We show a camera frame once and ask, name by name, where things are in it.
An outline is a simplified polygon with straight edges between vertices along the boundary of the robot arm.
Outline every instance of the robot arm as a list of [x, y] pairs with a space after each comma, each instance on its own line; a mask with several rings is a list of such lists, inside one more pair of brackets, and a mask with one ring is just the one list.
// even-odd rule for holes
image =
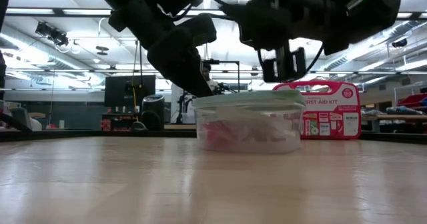
[[[212, 95], [195, 48], [216, 40], [211, 15], [175, 24], [203, 0], [106, 1], [113, 8], [109, 24], [117, 31], [129, 28], [166, 79], [195, 96]], [[239, 24], [240, 41], [253, 47], [259, 58], [261, 49], [276, 51], [275, 59], [260, 58], [266, 82], [299, 79], [314, 64], [306, 69], [304, 49], [291, 52], [290, 39], [322, 41], [319, 55], [323, 49], [329, 55], [393, 25], [400, 7], [400, 0], [251, 0], [246, 5], [216, 1]], [[184, 14], [177, 16], [183, 9]]]

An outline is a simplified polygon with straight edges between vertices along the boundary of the clear plastic container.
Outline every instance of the clear plastic container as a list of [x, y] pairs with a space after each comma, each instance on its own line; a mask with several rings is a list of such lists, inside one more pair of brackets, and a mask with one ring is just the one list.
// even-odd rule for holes
[[299, 91], [258, 91], [193, 100], [203, 149], [287, 153], [300, 148], [305, 99]]

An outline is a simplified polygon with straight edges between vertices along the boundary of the plastic container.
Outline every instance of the plastic container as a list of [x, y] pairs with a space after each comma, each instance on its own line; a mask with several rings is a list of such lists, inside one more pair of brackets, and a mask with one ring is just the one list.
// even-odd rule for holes
[[300, 148], [305, 108], [299, 91], [258, 91], [193, 101], [197, 138], [203, 149], [286, 153]]
[[301, 86], [325, 86], [329, 92], [302, 93], [306, 111], [302, 116], [302, 139], [357, 139], [361, 128], [360, 98], [357, 86], [341, 81], [298, 81], [282, 83], [274, 90]]

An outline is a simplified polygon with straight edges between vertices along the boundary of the green lid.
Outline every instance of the green lid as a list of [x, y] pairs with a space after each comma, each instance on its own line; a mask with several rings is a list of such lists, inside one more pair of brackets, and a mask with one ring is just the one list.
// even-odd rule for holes
[[223, 107], [233, 105], [302, 105], [306, 106], [304, 96], [296, 90], [254, 91], [215, 95], [193, 100], [195, 108]]

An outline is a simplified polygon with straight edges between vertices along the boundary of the monitor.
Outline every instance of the monitor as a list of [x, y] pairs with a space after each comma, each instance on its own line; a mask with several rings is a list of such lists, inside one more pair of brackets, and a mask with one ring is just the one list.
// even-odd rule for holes
[[[132, 77], [106, 77], [104, 106], [133, 107]], [[141, 77], [133, 77], [133, 85], [141, 84]], [[136, 105], [140, 106], [144, 97], [155, 94], [155, 75], [142, 76], [143, 88], [135, 88]]]

